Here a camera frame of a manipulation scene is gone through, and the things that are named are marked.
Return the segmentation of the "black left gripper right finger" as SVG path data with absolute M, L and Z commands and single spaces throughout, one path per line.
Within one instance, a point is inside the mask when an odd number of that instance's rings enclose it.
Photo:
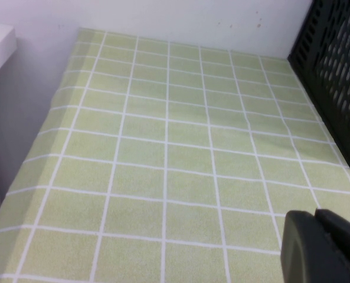
M 315 218 L 321 224 L 344 259 L 346 273 L 350 276 L 350 222 L 328 209 L 317 209 Z

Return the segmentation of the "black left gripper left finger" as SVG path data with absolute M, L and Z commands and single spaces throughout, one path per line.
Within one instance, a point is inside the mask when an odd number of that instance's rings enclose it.
M 350 282 L 336 246 L 315 214 L 286 214 L 280 254 L 284 282 Z

